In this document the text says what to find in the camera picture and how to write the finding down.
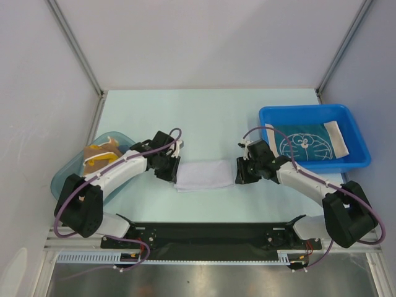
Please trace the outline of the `lavender white cloth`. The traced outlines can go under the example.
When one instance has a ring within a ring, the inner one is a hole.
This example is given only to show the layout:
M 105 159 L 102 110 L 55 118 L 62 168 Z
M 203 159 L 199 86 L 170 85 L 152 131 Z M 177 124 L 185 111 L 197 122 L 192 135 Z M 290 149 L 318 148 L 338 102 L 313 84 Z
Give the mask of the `lavender white cloth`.
M 230 161 L 200 161 L 179 165 L 174 188 L 178 192 L 193 192 L 226 188 L 234 183 Z

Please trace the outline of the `orange brown towel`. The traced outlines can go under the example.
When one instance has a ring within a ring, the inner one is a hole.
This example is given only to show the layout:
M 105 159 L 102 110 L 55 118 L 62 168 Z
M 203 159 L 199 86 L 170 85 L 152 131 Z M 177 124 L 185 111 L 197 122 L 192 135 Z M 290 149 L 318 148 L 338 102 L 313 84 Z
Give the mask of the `orange brown towel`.
M 119 159 L 123 154 L 118 147 L 119 142 L 110 136 L 107 142 L 86 146 L 83 151 L 83 175 L 100 170 Z

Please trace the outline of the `Doraemon teal beige towel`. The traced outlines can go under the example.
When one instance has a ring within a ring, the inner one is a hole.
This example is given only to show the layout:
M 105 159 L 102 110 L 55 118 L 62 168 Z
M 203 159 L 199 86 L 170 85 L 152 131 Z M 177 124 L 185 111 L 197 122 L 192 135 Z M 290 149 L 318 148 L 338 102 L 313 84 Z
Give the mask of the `Doraemon teal beige towel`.
M 295 161 L 329 161 L 350 154 L 336 121 L 265 126 L 267 143 L 275 156 L 294 157 Z

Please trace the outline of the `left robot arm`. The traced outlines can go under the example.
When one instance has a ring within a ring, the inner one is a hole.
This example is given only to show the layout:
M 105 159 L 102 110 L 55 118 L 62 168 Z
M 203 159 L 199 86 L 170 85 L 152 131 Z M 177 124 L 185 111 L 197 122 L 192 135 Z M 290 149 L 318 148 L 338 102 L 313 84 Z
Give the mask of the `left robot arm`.
M 128 219 L 104 211 L 105 200 L 130 179 L 153 170 L 154 175 L 169 183 L 176 183 L 179 156 L 183 145 L 182 131 L 177 136 L 158 131 L 154 138 L 137 142 L 123 154 L 108 153 L 91 156 L 84 164 L 95 166 L 84 176 L 69 175 L 62 187 L 54 210 L 54 233 L 59 238 L 80 235 L 89 238 L 98 234 L 114 240 L 122 247 L 131 247 L 136 232 Z

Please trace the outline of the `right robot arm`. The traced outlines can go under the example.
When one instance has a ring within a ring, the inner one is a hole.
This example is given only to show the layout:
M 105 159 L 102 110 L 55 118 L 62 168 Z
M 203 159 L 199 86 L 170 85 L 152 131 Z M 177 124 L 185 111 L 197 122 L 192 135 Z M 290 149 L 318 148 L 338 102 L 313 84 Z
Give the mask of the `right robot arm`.
M 287 156 L 276 157 L 264 140 L 242 140 L 238 145 L 244 153 L 236 160 L 236 184 L 270 180 L 298 191 L 322 207 L 322 215 L 300 215 L 289 222 L 291 229 L 285 233 L 289 247 L 298 249 L 308 239 L 319 238 L 348 248 L 378 226 L 378 219 L 358 183 L 334 185 Z

